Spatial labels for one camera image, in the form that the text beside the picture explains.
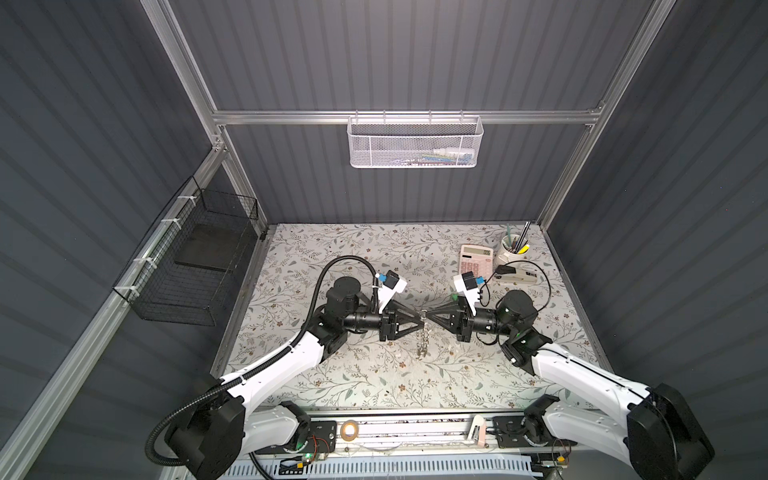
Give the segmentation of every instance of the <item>red wire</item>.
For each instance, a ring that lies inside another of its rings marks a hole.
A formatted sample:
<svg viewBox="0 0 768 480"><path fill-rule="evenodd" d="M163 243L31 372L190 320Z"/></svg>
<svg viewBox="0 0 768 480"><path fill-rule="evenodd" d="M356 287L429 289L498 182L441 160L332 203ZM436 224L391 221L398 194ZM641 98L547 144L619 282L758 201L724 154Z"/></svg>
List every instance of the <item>red wire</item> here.
<svg viewBox="0 0 768 480"><path fill-rule="evenodd" d="M312 435L312 440L315 441L315 452L312 454L312 459L310 459L309 463L312 463L315 461L315 457L317 457L317 439L314 435Z"/></svg>
<svg viewBox="0 0 768 480"><path fill-rule="evenodd" d="M331 445L328 444L328 441L325 439L320 439L326 443L326 447L328 447L328 453L331 453Z"/></svg>

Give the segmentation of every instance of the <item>gray corrugated wall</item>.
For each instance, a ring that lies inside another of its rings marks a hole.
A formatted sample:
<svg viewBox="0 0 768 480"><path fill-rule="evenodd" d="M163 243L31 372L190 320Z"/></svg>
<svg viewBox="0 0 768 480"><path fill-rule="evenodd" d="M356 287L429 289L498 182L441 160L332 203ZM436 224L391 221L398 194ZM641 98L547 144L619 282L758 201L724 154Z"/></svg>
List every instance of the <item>gray corrugated wall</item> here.
<svg viewBox="0 0 768 480"><path fill-rule="evenodd" d="M221 110L597 107L650 1L171 2ZM578 126L485 126L472 169L355 170L342 127L229 127L270 222L535 219Z"/></svg>
<svg viewBox="0 0 768 480"><path fill-rule="evenodd" d="M346 128L229 126L273 223L535 219L584 131L489 125L475 168L349 165Z"/></svg>
<svg viewBox="0 0 768 480"><path fill-rule="evenodd" d="M210 143L138 2L0 3L0 84L3 444ZM28 478L155 475L217 334L129 316Z"/></svg>
<svg viewBox="0 0 768 480"><path fill-rule="evenodd" d="M768 455L768 3L678 0L550 235L616 372Z"/></svg>
<svg viewBox="0 0 768 480"><path fill-rule="evenodd" d="M596 107L648 0L173 0L220 110Z"/></svg>

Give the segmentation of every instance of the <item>black wire basket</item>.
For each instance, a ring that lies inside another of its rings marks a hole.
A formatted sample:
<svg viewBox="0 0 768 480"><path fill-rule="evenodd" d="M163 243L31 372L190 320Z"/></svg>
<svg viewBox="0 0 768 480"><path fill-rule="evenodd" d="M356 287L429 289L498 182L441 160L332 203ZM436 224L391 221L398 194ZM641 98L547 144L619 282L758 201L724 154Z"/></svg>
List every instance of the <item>black wire basket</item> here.
<svg viewBox="0 0 768 480"><path fill-rule="evenodd" d="M169 224L150 258L131 261L141 261L133 284L114 290L145 320L228 321L259 240L257 218L255 198L198 189L175 219L162 220Z"/></svg>

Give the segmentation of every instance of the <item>metal wire basket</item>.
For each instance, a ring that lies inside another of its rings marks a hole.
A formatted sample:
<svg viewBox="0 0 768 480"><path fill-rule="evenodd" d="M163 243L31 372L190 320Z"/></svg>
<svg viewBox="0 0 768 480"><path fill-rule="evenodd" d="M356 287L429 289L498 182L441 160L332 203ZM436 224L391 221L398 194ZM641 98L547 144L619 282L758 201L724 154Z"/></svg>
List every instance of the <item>metal wire basket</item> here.
<svg viewBox="0 0 768 480"><path fill-rule="evenodd" d="M350 117L349 162L356 168L471 168L477 165L480 117Z"/></svg>
<svg viewBox="0 0 768 480"><path fill-rule="evenodd" d="M257 201L199 189L168 222L130 286L114 286L140 318L226 322L256 248Z"/></svg>

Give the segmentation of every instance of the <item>aluminum frame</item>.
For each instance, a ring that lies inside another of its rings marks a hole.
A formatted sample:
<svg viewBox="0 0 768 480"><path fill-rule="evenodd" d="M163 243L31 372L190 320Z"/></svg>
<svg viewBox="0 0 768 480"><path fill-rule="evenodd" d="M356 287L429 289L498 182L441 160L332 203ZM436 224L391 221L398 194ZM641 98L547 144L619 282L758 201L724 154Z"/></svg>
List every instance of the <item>aluminum frame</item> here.
<svg viewBox="0 0 768 480"><path fill-rule="evenodd" d="M256 281L261 274L261 268L264 265L264 260L266 260L266 254L270 249L270 243L274 234L275 228L270 227L266 232L266 238L259 241L256 249L253 251L253 255L251 255L248 271L243 279L243 285L237 294L237 300L232 309L230 320L227 322L227 329L221 337L219 349L214 357L214 363L210 367L210 374L216 378L222 376L227 369L227 362L229 362L230 354L235 346L240 327L243 325L248 304L253 296L253 290L256 288Z"/></svg>
<svg viewBox="0 0 768 480"><path fill-rule="evenodd" d="M599 110L510 111L215 111L218 125L346 125L360 122L411 123L425 118L458 123L464 116L480 117L484 124L583 124L593 125Z"/></svg>
<svg viewBox="0 0 768 480"><path fill-rule="evenodd" d="M552 224L554 216L560 210L565 197L568 195L576 177L578 177L581 168L587 163L589 155L594 150L605 127L619 105L624 92L627 91L629 83L637 73L643 58L653 44L656 36L661 30L661 26L667 20L676 0L654 0L654 3L648 9L648 13L643 19L643 23L637 30L637 34L632 39L627 54L619 64L611 83L608 85L605 96L603 97L602 109L598 121L593 127L588 128L581 136L576 145L571 159L565 165L555 187L550 193L547 203L544 205L538 217L538 223L542 230L546 231Z"/></svg>
<svg viewBox="0 0 768 480"><path fill-rule="evenodd" d="M258 200L226 128L217 125L213 119L216 103L208 90L200 68L197 66L170 2L168 0L141 0L141 5L144 7L144 11L147 13L147 17L149 17L168 58L170 58L176 75L184 86L184 90L187 92L187 96L211 143L214 144L221 140L229 152L223 167L232 182L235 193ZM268 221L261 207L261 202L257 203L259 207L258 230L259 233L262 233L266 231Z"/></svg>
<svg viewBox="0 0 768 480"><path fill-rule="evenodd" d="M571 279L568 277L568 273L565 271L565 267L563 266L563 262L560 260L557 250L554 249L554 245L552 244L552 240L550 240L549 238L549 234L546 232L546 230L542 230L541 233L544 235L544 240L546 240L547 242L549 251L552 254L552 257L554 258L555 265L557 265L558 270L560 270L560 274L563 277L563 283L565 284L565 289L568 291L568 295L571 297L571 302L573 302L574 304L574 309L576 310L576 315L578 316L578 319L581 322L581 326L584 327L584 333L587 335L587 339L589 339L590 343L592 344L592 347L594 349L594 354L598 358L598 365L602 369L605 369L608 372L613 373L614 368L611 366L611 363L608 361L607 355L605 355L605 350L603 350L603 345L600 343L600 340L598 339L598 335L597 333L595 333L594 328L592 328L592 322L590 322L589 318L587 317L587 311L584 310L584 306L581 305L581 300L579 300L578 298L578 294L576 293L574 284L571 283Z"/></svg>
<svg viewBox="0 0 768 480"><path fill-rule="evenodd" d="M194 194L198 184L205 187L210 183L223 158L223 146L217 144L195 172L194 179L187 182L179 193L179 197L171 204L164 219L173 219L178 215L181 208L189 201L184 197ZM152 251L165 230L170 228L170 224L171 222L158 223L155 231L139 251L138 257L145 257ZM132 284L141 268L141 263L133 262L123 274L119 284ZM21 480L27 474L130 309L131 307L117 292L112 291L109 294L0 451L2 480Z"/></svg>

